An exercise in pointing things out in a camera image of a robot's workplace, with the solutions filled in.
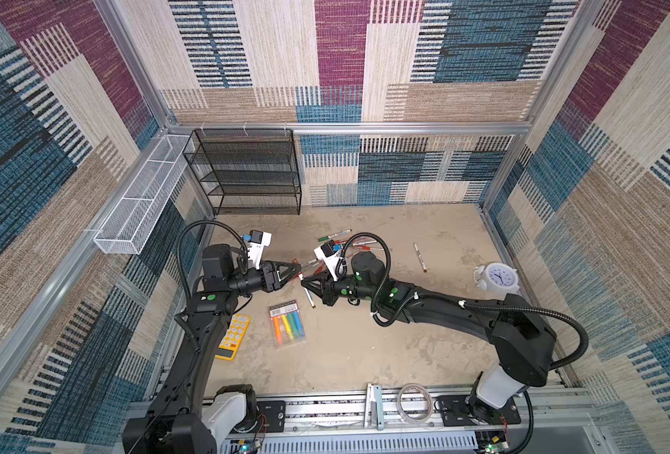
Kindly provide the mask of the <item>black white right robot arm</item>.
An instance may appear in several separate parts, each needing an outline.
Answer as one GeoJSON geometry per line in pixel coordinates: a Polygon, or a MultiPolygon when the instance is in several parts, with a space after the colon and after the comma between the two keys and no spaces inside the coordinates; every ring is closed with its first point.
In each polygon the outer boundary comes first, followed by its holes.
{"type": "Polygon", "coordinates": [[[304,289],[334,306],[345,298],[352,305],[367,302],[380,327],[397,322],[429,323],[482,339],[495,348],[497,362],[480,373],[465,397],[465,413],[476,425],[486,425],[508,408],[514,395],[546,385],[553,370],[570,365],[588,350],[588,331],[566,314],[535,308],[518,294],[502,299],[475,300],[392,278],[392,254],[377,235],[371,238],[384,251],[347,253],[362,237],[344,244],[329,240],[315,255],[326,269],[305,278],[304,289]]]}

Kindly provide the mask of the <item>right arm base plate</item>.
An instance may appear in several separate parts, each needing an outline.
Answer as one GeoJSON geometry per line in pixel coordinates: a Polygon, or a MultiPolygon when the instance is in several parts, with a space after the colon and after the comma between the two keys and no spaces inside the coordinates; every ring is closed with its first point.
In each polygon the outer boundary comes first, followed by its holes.
{"type": "Polygon", "coordinates": [[[441,395],[434,399],[433,410],[445,427],[519,425],[522,418],[514,399],[501,410],[495,410],[472,395],[441,395]]]}

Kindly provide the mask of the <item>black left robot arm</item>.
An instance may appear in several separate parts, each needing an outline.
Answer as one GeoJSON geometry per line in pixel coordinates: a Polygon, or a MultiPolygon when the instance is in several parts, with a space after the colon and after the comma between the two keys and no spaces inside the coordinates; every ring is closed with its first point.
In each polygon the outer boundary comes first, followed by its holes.
{"type": "Polygon", "coordinates": [[[272,241],[269,233],[253,230],[234,238],[236,246],[215,244],[202,251],[202,276],[185,285],[187,303],[174,317],[183,340],[145,415],[128,421],[122,434],[125,452],[216,453],[231,432],[261,427],[251,385],[226,386],[209,406],[204,405],[204,391],[239,299],[280,291],[301,267],[263,260],[272,241]]]}

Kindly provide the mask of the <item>brown capped white marker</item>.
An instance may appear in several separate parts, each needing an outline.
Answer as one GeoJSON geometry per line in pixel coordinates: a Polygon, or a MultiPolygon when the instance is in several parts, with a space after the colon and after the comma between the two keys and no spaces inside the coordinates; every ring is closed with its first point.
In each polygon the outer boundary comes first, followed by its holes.
{"type": "Polygon", "coordinates": [[[427,269],[427,265],[425,263],[425,260],[423,259],[423,255],[420,251],[420,248],[418,247],[417,243],[415,243],[415,242],[414,242],[414,251],[416,253],[416,256],[418,258],[418,261],[419,261],[419,264],[420,264],[420,267],[421,267],[422,271],[425,272],[425,274],[426,274],[429,270],[427,269]]]}

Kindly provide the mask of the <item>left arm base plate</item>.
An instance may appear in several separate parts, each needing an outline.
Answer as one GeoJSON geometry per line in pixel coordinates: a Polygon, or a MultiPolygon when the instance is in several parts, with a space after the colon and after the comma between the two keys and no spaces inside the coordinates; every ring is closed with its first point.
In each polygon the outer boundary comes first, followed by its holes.
{"type": "Polygon", "coordinates": [[[256,425],[251,434],[283,433],[287,414],[287,403],[284,400],[259,401],[257,403],[256,425]]]}

